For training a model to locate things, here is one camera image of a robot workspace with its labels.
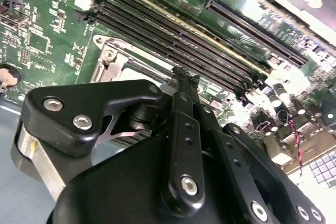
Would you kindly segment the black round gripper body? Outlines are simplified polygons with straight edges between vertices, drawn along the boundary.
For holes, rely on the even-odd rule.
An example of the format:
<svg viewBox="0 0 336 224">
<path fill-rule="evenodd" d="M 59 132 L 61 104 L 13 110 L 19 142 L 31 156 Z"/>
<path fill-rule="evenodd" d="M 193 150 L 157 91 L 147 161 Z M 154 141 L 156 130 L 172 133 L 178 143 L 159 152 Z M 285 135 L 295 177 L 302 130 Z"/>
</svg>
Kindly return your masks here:
<svg viewBox="0 0 336 224">
<path fill-rule="evenodd" d="M 79 174 L 61 192 L 49 223 L 233 223 L 229 193 L 214 159 L 203 155 L 206 198 L 179 218 L 161 198 L 166 142 L 152 138 Z"/>
</svg>

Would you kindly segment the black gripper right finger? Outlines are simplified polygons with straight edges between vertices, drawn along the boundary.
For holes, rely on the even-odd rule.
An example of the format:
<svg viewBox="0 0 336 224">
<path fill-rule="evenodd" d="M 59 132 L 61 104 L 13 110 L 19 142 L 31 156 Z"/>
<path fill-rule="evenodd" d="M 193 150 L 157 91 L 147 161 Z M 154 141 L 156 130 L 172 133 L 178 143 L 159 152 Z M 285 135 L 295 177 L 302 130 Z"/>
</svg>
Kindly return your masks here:
<svg viewBox="0 0 336 224">
<path fill-rule="evenodd" d="M 211 151 L 217 195 L 234 223 L 325 223 L 322 212 L 239 126 L 220 127 L 200 103 L 199 79 L 181 70 L 181 89 L 194 103 L 202 146 Z"/>
</svg>

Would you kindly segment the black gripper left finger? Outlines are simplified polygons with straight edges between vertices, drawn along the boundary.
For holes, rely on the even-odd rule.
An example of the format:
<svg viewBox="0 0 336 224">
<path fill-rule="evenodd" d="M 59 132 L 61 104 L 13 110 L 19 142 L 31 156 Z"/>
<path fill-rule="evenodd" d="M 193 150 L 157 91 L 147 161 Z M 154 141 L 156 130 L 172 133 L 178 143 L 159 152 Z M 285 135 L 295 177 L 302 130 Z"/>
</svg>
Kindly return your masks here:
<svg viewBox="0 0 336 224">
<path fill-rule="evenodd" d="M 58 200 L 72 179 L 135 144 L 166 142 L 161 198 L 173 214 L 204 205 L 200 123 L 182 90 L 180 67 L 168 84 L 128 80 L 31 90 L 20 118 L 20 151 Z"/>
</svg>

